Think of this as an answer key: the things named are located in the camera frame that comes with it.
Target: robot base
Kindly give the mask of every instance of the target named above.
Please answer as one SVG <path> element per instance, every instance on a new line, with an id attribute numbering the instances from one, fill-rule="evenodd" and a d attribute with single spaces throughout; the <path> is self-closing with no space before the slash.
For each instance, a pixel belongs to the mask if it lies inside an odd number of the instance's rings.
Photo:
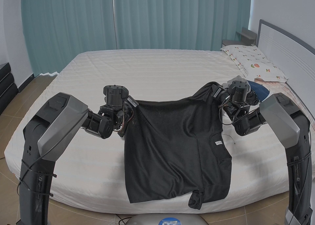
<path id="1" fill-rule="evenodd" d="M 208 225 L 197 214 L 143 214 L 136 215 L 126 225 Z"/>

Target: curtain fold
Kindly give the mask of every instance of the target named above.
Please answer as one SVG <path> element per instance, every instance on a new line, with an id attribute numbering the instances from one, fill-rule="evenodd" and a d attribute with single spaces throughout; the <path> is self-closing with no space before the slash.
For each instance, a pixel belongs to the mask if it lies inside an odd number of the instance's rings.
<path id="1" fill-rule="evenodd" d="M 114 0 L 118 49 L 219 50 L 248 28 L 251 0 Z"/>
<path id="2" fill-rule="evenodd" d="M 21 0 L 21 13 L 35 76 L 82 52 L 117 49 L 113 0 Z"/>

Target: tile floor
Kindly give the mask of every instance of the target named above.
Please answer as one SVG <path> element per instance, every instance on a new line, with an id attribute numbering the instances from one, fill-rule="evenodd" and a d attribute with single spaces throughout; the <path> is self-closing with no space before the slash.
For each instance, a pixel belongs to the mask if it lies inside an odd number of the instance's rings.
<path id="1" fill-rule="evenodd" d="M 0 116 L 0 158 L 18 124 L 37 97 L 55 77 L 39 76 L 18 94 Z M 9 171 L 5 159 L 0 160 L 0 224 L 14 225 L 20 218 L 16 194 L 18 180 Z M 288 192 L 229 211 L 202 214 L 213 225 L 272 225 L 284 223 Z M 49 202 L 48 218 L 52 225 L 118 225 L 114 214 L 86 211 L 54 200 Z"/>

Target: robotic arm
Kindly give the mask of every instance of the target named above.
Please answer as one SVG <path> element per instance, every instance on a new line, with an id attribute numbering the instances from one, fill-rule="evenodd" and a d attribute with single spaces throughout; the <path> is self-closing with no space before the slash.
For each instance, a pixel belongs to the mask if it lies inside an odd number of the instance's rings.
<path id="1" fill-rule="evenodd" d="M 310 122 L 288 97 L 274 94 L 249 112 L 248 85 L 234 81 L 228 90 L 212 85 L 211 96 L 219 101 L 237 134 L 255 132 L 265 123 L 285 147 L 289 172 L 289 207 L 285 223 L 309 225 L 312 209 L 311 156 L 308 131 Z M 75 97 L 58 93 L 49 99 L 23 130 L 25 145 L 20 175 L 20 213 L 17 225 L 47 225 L 48 202 L 56 160 L 62 155 L 79 128 L 108 138 L 113 131 L 124 135 L 125 121 L 138 104 L 123 86 L 104 87 L 106 104 L 93 113 Z"/>

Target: bed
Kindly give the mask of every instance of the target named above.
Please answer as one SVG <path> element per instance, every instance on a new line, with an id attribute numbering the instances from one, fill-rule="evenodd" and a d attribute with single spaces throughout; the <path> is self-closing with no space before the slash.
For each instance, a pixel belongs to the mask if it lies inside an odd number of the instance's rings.
<path id="1" fill-rule="evenodd" d="M 262 28 L 261 35 L 266 33 Z M 267 44 L 264 44 L 263 37 L 259 44 L 265 53 L 272 41 L 266 36 Z M 97 112 L 104 104 L 105 85 L 124 85 L 139 100 L 172 101 L 193 95 L 209 81 L 223 83 L 237 75 L 242 73 L 225 52 L 137 49 L 79 54 L 22 119 L 5 150 L 6 162 L 19 176 L 24 145 L 22 130 L 44 102 L 58 92 L 72 94 Z M 311 132 L 315 136 L 315 121 L 311 116 L 314 112 L 306 108 L 309 102 L 305 103 L 303 93 L 294 94 L 290 84 L 295 86 L 289 82 L 264 82 L 271 92 L 288 95 L 302 108 L 311 119 Z M 288 191 L 284 148 L 268 125 L 245 137 L 238 136 L 232 126 L 223 126 L 223 140 L 233 158 L 231 188 L 225 199 L 204 203 L 201 210 L 188 207 L 190 193 L 169 200 L 130 204 L 124 181 L 124 140 L 115 133 L 103 140 L 81 129 L 56 162 L 54 173 L 58 176 L 53 178 L 51 193 L 53 199 L 82 209 L 140 214 L 224 211 Z M 314 156 L 312 161 L 314 176 Z"/>

